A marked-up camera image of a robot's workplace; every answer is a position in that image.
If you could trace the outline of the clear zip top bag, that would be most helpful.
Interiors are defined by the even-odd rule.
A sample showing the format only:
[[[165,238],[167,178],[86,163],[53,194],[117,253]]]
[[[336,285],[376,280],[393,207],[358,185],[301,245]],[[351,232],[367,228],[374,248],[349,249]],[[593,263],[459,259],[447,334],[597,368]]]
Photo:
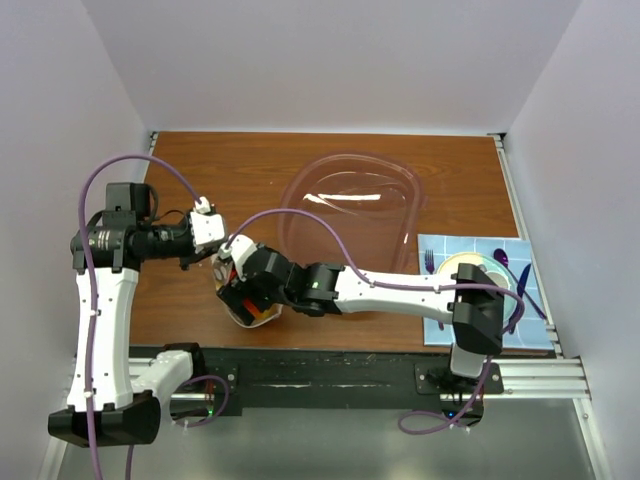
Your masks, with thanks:
[[[283,310],[281,305],[273,304],[266,309],[260,309],[258,302],[251,300],[246,292],[233,289],[233,286],[243,287],[243,284],[237,282],[238,275],[230,260],[223,260],[218,255],[214,255],[211,266],[216,295],[238,326],[244,329],[255,329],[281,316]]]

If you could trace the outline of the red fake mango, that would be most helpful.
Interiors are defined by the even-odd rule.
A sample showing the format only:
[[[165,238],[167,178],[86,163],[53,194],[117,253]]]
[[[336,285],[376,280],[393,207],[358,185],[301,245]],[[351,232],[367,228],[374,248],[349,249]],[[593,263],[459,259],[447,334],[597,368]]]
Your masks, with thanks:
[[[265,309],[261,309],[250,300],[245,299],[243,301],[243,306],[253,316],[254,322],[268,321],[279,315],[279,308],[275,305],[272,305]]]

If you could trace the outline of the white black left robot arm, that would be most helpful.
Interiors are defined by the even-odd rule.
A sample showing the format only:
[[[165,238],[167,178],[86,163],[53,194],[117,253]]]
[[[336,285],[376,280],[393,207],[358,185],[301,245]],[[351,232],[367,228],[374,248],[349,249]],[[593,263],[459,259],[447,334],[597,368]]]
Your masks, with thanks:
[[[179,223],[160,224],[158,195],[144,183],[110,183],[103,210],[87,223],[88,241],[71,241],[80,301],[76,367],[64,409],[48,419],[51,436],[88,448],[147,445],[162,408],[180,387],[200,390],[207,368],[200,346],[163,347],[138,378],[129,372],[131,310],[141,266],[176,259],[186,270],[227,241],[226,225],[205,198]]]

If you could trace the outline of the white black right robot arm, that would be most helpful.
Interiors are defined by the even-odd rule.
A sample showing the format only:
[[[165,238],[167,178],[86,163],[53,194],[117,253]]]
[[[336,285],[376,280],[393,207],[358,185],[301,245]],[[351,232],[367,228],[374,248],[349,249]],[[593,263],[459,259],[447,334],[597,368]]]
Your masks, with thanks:
[[[504,295],[479,267],[463,263],[450,275],[356,271],[340,264],[302,267],[261,246],[242,258],[216,257],[216,294],[231,318],[256,327],[283,307],[309,317],[382,312],[426,317],[454,330],[448,386],[469,392],[485,361],[502,350]]]

